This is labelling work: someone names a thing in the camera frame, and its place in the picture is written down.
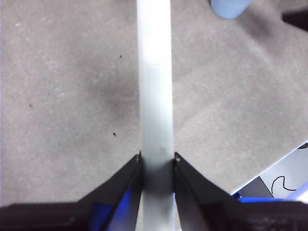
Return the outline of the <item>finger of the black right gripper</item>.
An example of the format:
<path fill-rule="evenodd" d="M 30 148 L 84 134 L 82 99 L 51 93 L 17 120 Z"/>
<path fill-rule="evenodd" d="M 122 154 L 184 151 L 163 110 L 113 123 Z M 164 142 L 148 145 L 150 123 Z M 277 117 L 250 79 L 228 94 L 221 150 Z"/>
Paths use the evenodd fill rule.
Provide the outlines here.
<path fill-rule="evenodd" d="M 303 8 L 282 12 L 282 21 L 307 32 L 308 9 Z"/>

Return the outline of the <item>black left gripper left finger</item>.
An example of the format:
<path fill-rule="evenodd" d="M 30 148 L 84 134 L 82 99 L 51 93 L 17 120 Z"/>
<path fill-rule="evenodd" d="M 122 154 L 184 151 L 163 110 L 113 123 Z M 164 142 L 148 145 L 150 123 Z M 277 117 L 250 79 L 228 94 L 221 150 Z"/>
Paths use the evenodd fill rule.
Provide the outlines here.
<path fill-rule="evenodd" d="M 12 204 L 0 209 L 2 231 L 133 231 L 142 192 L 142 157 L 76 202 Z"/>

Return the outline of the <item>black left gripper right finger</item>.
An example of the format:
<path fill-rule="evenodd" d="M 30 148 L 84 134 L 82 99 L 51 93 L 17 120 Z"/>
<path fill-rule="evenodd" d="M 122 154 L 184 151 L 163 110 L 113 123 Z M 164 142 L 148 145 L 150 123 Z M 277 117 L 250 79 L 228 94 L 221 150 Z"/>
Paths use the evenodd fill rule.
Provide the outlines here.
<path fill-rule="evenodd" d="M 241 202 L 174 154 L 173 187 L 184 231 L 306 231 L 308 206 L 296 201 Z"/>

